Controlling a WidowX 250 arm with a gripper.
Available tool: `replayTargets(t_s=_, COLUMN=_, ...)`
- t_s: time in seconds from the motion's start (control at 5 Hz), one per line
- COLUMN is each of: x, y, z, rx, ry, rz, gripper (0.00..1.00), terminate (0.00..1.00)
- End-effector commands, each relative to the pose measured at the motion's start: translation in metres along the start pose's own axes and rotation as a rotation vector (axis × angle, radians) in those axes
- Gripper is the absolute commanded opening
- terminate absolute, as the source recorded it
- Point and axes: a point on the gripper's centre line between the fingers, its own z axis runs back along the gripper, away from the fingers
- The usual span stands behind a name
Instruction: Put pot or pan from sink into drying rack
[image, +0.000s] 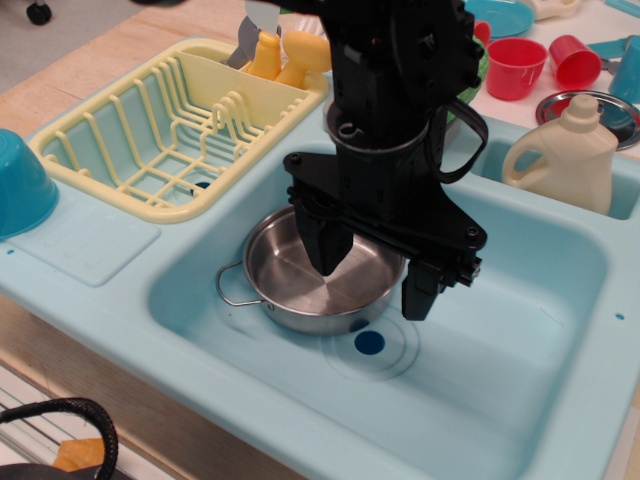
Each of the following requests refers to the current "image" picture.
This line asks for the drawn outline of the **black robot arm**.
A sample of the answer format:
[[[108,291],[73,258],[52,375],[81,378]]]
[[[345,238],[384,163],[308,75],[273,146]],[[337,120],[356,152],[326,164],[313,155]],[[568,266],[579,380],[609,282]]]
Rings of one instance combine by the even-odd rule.
[[[485,121],[460,94],[480,84],[483,48],[460,1],[288,1],[328,37],[334,154],[286,156],[289,200],[312,266],[331,274],[354,236],[408,262],[402,313],[422,320],[437,296],[472,283],[486,232],[445,193],[471,169],[442,169],[447,118],[481,141]]]

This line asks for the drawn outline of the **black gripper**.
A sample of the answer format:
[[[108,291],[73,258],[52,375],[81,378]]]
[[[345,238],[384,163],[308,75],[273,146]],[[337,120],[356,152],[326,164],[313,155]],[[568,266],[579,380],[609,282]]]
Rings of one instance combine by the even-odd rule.
[[[472,284],[486,232],[444,192],[475,163],[441,170],[442,142],[426,136],[389,149],[344,142],[333,154],[293,152],[289,201],[311,266],[331,275],[365,237],[409,259],[402,282],[402,315],[423,321],[444,285]]]

